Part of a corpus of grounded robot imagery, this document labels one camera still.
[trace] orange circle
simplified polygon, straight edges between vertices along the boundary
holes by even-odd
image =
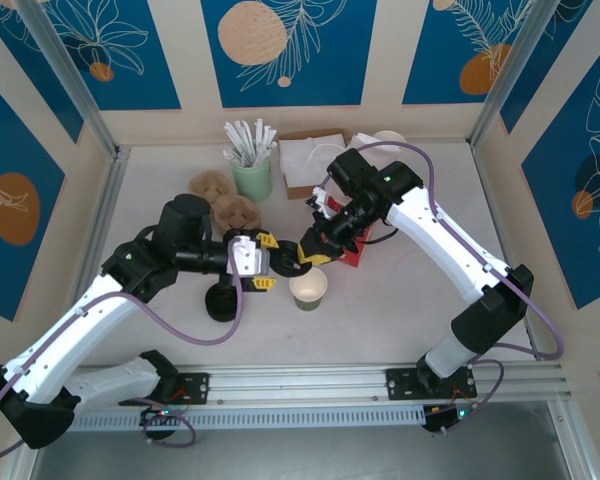
[[[433,0],[433,8],[439,11],[449,10],[454,3],[456,0]]]
[[[93,78],[101,82],[110,82],[113,80],[113,70],[106,63],[94,62],[89,66],[89,73]]]
[[[479,53],[469,60],[460,74],[460,89],[467,95],[489,93],[497,74],[509,55],[509,50],[511,50],[511,45],[496,45],[491,47],[488,53]],[[495,73],[492,69],[493,61],[495,61]]]
[[[40,198],[31,180],[20,173],[0,175],[0,237],[11,245],[27,245],[39,223]]]
[[[593,211],[593,197],[585,190],[581,190],[573,196],[571,208],[576,217],[584,220]]]
[[[287,30],[271,7],[254,1],[236,3],[218,23],[224,53],[240,65],[262,65],[287,46]]]

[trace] green cup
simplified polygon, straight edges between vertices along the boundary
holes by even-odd
[[[318,308],[328,285],[327,276],[316,267],[301,277],[289,280],[289,289],[293,294],[293,299],[298,308],[305,312]]]
[[[265,159],[257,167],[241,167],[231,163],[238,193],[252,202],[262,202],[271,195],[271,165]]]

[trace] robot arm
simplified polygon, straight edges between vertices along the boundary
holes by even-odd
[[[415,240],[469,304],[451,322],[451,332],[418,361],[421,387],[435,397],[445,379],[475,356],[486,353],[525,315],[524,302],[489,270],[493,268],[507,276],[527,295],[533,275],[524,265],[512,270],[438,208],[438,215],[444,216],[455,232],[489,262],[489,268],[483,267],[438,222],[429,207],[428,190],[403,163],[394,162],[378,171],[352,149],[339,155],[327,172],[352,200],[336,213],[326,205],[324,190],[314,190],[307,203],[316,210],[315,223],[298,245],[301,262],[322,264],[337,259],[345,249],[357,252],[355,238],[383,219]]]
[[[0,401],[0,410],[29,447],[50,444],[74,418],[90,411],[148,396],[166,402],[177,387],[177,369],[157,351],[145,352],[125,365],[73,375],[95,346],[134,313],[135,307],[133,301],[122,297],[108,298],[88,312],[83,310],[85,305],[112,292],[149,302],[161,289],[175,283],[179,271],[217,274],[219,283],[214,287],[235,289],[228,262],[230,244],[245,289],[258,290],[254,279],[266,274],[269,264],[268,251],[261,248],[259,240],[262,233],[235,230],[228,232],[222,242],[214,242],[209,213],[209,204],[193,195],[178,195],[168,202],[158,225],[120,245],[83,296],[40,340],[0,365],[0,391],[15,375],[22,374]],[[145,238],[149,231],[153,231],[150,240]],[[222,305],[225,317],[227,303]],[[75,314],[80,317],[23,371],[32,355]]]

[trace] white paper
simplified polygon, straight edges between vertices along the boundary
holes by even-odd
[[[320,184],[329,164],[345,150],[342,134],[280,140],[279,144],[280,169],[290,188]]]

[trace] paper cup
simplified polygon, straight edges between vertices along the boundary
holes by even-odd
[[[233,179],[236,181],[238,193],[254,203],[262,202],[271,195],[271,164],[265,159],[257,167],[240,167],[231,162]]]
[[[301,277],[295,277],[289,280],[289,288],[293,294],[293,299],[300,310],[309,312],[315,310],[320,305],[322,296],[327,291],[327,276],[313,267]]]
[[[378,140],[385,141],[388,140],[390,142],[406,142],[405,138],[400,135],[398,132],[393,132],[391,130],[382,130],[380,132],[376,132],[373,134],[373,138]]]

